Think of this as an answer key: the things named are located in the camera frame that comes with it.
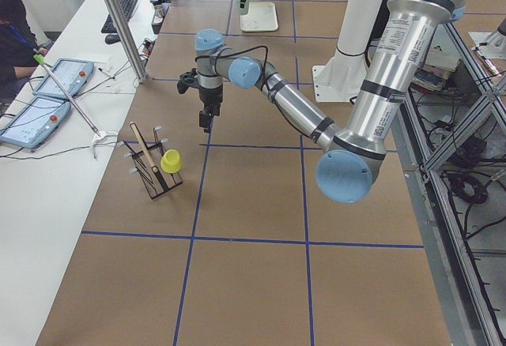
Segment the light green cup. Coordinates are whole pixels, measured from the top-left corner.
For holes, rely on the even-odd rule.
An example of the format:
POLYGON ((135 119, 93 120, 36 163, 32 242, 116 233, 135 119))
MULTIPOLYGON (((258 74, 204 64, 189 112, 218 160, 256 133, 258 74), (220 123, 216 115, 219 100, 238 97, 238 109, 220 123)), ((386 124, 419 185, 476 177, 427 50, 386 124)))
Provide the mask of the light green cup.
POLYGON ((240 16, 247 15, 249 11, 249 0, 237 0, 237 2, 240 16))

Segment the cream bear tray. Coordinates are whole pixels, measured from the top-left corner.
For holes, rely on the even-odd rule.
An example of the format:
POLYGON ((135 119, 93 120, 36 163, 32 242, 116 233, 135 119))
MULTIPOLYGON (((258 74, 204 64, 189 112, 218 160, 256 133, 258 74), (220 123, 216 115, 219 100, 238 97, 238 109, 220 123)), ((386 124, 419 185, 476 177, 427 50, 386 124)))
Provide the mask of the cream bear tray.
POLYGON ((240 16, 242 32, 275 32, 278 30, 278 15, 273 2, 253 2, 247 14, 240 16))

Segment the yellow cup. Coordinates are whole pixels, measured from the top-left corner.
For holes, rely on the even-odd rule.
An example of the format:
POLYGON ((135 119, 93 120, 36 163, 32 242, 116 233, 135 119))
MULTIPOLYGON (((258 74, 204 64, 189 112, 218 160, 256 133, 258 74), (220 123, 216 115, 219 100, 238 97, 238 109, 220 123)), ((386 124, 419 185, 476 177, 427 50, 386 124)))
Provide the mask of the yellow cup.
POLYGON ((177 149, 169 149, 160 160, 161 169, 169 174, 178 173, 182 168, 182 158, 177 149))

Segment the metal cup on desk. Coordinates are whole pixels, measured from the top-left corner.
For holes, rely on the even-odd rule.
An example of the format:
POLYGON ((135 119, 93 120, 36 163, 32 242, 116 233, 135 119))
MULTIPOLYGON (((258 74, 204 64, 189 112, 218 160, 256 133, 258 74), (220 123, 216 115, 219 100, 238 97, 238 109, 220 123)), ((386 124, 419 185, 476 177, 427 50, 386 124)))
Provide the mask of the metal cup on desk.
POLYGON ((164 17, 164 8, 163 6, 160 4, 160 5, 156 5, 153 7, 154 8, 154 16, 157 17, 157 18, 163 18, 164 17))

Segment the black marker pen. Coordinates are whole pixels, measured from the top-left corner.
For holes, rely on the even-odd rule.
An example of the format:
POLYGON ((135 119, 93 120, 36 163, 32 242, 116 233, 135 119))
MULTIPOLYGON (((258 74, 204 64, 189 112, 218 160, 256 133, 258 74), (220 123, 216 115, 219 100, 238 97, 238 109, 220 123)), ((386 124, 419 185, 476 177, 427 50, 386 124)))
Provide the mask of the black marker pen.
POLYGON ((112 77, 112 75, 111 75, 108 71, 104 70, 103 68, 99 67, 99 68, 98 68, 98 70, 99 70, 101 73, 103 73, 104 75, 106 75, 106 76, 108 76, 108 77, 112 77))

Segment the black computer mouse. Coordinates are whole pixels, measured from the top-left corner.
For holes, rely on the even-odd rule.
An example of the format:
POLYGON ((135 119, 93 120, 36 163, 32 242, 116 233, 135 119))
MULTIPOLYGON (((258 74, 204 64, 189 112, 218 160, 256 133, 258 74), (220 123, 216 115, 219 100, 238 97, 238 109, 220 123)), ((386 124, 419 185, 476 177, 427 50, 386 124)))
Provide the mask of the black computer mouse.
POLYGON ((116 33, 110 33, 110 34, 107 34, 105 39, 104 39, 104 42, 107 44, 107 45, 111 45, 111 44, 114 44, 114 43, 118 43, 120 42, 121 39, 119 37, 118 34, 116 33))

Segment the upper teach pendant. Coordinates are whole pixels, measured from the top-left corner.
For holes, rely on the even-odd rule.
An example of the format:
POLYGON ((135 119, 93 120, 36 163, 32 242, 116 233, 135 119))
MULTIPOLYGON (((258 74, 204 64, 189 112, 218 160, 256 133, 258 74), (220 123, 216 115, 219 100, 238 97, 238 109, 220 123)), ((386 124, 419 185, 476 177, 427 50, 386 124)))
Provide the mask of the upper teach pendant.
MULTIPOLYGON (((51 67, 51 72, 71 96, 76 96, 93 75, 94 63, 91 61, 59 58, 51 67)), ((46 75, 35 87, 33 94, 64 100, 66 96, 54 80, 46 75)))

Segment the teach pendant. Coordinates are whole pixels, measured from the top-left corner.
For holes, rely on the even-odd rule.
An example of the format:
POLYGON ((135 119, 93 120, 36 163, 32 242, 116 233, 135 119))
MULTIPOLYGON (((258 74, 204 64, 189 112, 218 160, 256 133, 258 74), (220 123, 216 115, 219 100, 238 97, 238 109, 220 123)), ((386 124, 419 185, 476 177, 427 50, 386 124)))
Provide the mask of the teach pendant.
POLYGON ((43 144, 66 118, 71 108, 67 100, 35 96, 1 130, 1 142, 25 149, 43 144))
MULTIPOLYGON (((51 72, 71 96, 76 96, 93 75, 94 63, 91 61, 59 58, 51 67, 51 72)), ((66 96, 54 80, 46 75, 35 87, 33 94, 64 100, 66 96)))

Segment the lower teach pendant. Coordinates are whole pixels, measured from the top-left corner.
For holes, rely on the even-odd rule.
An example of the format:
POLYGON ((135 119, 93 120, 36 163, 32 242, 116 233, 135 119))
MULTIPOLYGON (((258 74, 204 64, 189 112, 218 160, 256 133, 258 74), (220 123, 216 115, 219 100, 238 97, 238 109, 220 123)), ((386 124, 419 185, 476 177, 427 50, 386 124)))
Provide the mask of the lower teach pendant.
POLYGON ((1 142, 25 149, 43 144, 66 118, 71 108, 67 100, 35 96, 1 130, 1 142))

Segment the seated person in black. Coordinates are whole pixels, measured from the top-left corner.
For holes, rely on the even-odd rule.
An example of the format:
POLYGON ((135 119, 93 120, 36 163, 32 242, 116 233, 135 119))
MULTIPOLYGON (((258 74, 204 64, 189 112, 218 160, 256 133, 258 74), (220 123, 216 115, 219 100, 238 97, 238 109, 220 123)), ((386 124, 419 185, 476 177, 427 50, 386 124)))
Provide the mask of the seated person in black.
POLYGON ((35 54, 48 49, 37 43, 22 0, 1 0, 1 99, 13 99, 39 66, 35 54))

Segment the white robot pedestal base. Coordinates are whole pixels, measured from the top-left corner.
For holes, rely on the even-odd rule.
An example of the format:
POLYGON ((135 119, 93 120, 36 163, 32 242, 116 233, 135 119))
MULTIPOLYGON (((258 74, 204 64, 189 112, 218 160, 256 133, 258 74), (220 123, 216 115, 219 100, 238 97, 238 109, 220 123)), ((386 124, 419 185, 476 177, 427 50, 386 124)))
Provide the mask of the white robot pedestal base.
POLYGON ((387 0, 348 0, 334 56, 326 65, 312 67, 318 102, 346 102, 358 94, 368 49, 380 40, 389 16, 387 0))

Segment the aluminium frame post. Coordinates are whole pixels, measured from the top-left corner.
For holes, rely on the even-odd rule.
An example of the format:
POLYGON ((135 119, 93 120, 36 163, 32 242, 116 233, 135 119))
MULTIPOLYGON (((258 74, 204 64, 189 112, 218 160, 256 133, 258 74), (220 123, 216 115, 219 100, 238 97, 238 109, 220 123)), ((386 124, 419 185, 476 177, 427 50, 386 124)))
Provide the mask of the aluminium frame post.
POLYGON ((135 45, 134 38, 120 7, 119 0, 104 0, 104 2, 111 19, 113 20, 115 29, 119 34, 123 50, 125 51, 138 83, 143 84, 146 81, 148 74, 145 70, 141 57, 139 56, 138 47, 135 45))

